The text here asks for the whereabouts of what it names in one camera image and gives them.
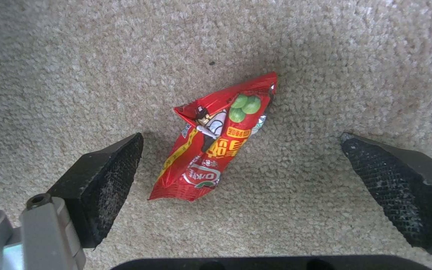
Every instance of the black gripper pad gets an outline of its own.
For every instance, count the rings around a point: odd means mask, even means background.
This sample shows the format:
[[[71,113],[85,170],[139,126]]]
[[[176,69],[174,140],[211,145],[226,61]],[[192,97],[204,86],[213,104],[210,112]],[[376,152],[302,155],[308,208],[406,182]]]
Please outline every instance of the black gripper pad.
[[[143,150],[140,133],[82,155],[48,190],[63,198],[83,248],[108,235],[125,203]]]
[[[408,243],[432,254],[432,159],[351,133],[343,133],[341,147]]]

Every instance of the yellow stripe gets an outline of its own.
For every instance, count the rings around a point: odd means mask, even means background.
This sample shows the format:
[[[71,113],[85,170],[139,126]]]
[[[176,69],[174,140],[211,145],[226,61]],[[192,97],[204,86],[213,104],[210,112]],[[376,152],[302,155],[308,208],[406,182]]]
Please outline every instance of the yellow stripe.
[[[187,142],[183,145],[181,145],[171,156],[166,159],[163,165],[163,169],[161,170],[161,173],[159,173],[158,179],[163,176],[164,172],[173,165],[173,162],[180,157],[186,150],[189,149],[189,146],[191,145],[192,139],[194,136],[196,136],[196,133],[198,133],[198,130],[194,128],[191,133],[189,133],[189,137],[187,138]]]

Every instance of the snack bag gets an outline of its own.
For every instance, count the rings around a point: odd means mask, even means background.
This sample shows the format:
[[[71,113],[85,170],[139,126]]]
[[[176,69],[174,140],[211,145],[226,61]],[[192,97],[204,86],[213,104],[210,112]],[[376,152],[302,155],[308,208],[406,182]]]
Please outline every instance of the snack bag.
[[[264,110],[276,93],[276,82],[277,75],[271,72],[175,107],[187,125],[149,200],[194,201],[213,190],[221,172],[266,119]]]

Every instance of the bolt hole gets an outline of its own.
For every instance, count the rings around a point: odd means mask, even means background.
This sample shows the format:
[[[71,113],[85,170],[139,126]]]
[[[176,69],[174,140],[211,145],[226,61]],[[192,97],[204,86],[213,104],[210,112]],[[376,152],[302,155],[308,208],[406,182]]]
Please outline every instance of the bolt hole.
[[[36,196],[31,200],[31,202],[32,203],[38,203],[38,202],[41,202],[42,200],[44,200],[44,196]]]
[[[313,259],[307,262],[306,270],[335,270],[331,263],[321,259]]]
[[[199,270],[225,270],[225,269],[226,268],[224,267],[224,265],[222,265],[217,261],[207,262],[201,265],[201,267],[199,267]]]

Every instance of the floor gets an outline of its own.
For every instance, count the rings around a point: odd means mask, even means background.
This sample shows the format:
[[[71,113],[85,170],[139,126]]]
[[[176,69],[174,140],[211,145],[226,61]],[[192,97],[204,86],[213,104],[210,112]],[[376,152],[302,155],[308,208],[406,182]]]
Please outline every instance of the floor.
[[[268,120],[216,190],[146,201],[185,126],[172,108],[269,71]],[[432,267],[351,169],[343,131],[432,157],[432,0],[0,1],[0,209],[15,225],[79,156],[145,138],[86,269],[320,254]]]

